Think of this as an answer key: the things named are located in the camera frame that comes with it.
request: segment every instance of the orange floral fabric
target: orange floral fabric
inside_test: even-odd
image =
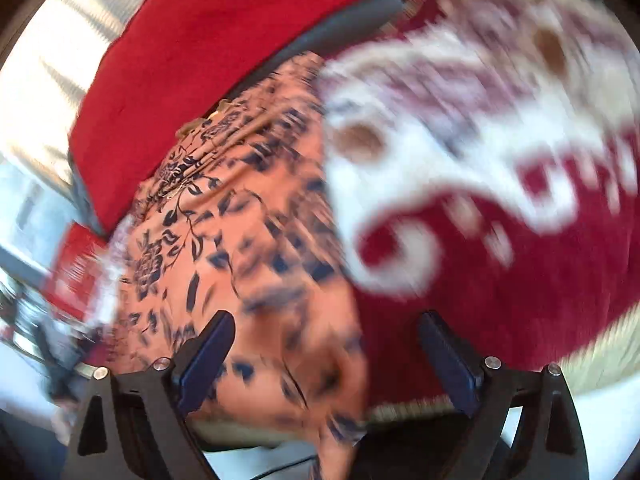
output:
[[[231,312],[236,339],[200,414],[298,432],[327,480],[348,472],[367,369],[324,191],[320,65],[286,62],[140,185],[111,367],[145,368]]]

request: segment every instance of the silver bolt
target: silver bolt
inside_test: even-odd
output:
[[[162,370],[166,370],[169,364],[171,364],[171,359],[168,357],[159,357],[154,361],[154,370],[161,372]]]
[[[559,367],[559,365],[557,365],[556,363],[549,364],[546,369],[549,370],[549,373],[553,375],[553,377],[562,375],[562,368]]]
[[[109,369],[101,366],[100,368],[96,368],[94,372],[94,379],[100,381],[109,375]]]
[[[484,366],[489,368],[489,370],[498,370],[502,366],[502,361],[497,357],[489,356],[484,359]]]

